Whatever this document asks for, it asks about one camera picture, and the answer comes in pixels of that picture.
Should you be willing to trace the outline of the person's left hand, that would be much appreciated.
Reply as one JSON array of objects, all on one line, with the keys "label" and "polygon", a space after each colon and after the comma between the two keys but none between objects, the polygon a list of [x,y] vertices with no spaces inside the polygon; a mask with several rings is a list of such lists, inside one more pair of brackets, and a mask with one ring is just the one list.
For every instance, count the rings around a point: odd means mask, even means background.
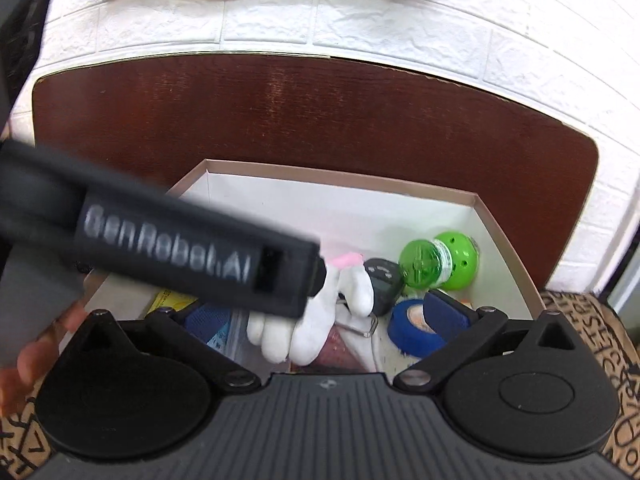
[{"label": "person's left hand", "polygon": [[38,339],[26,344],[16,363],[1,370],[1,416],[19,413],[36,382],[52,368],[60,355],[58,346],[66,334],[75,333],[87,316],[85,301],[74,302]]}]

